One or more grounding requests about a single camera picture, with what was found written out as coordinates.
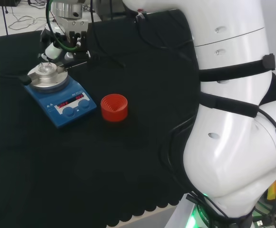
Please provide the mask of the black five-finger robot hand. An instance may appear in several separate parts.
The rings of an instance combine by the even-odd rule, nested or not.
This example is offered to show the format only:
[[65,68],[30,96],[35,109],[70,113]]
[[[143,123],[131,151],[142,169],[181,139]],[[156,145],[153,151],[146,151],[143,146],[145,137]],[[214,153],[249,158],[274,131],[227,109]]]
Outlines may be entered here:
[[89,59],[87,33],[89,21],[87,19],[58,18],[50,22],[41,32],[41,62],[67,64],[72,61]]

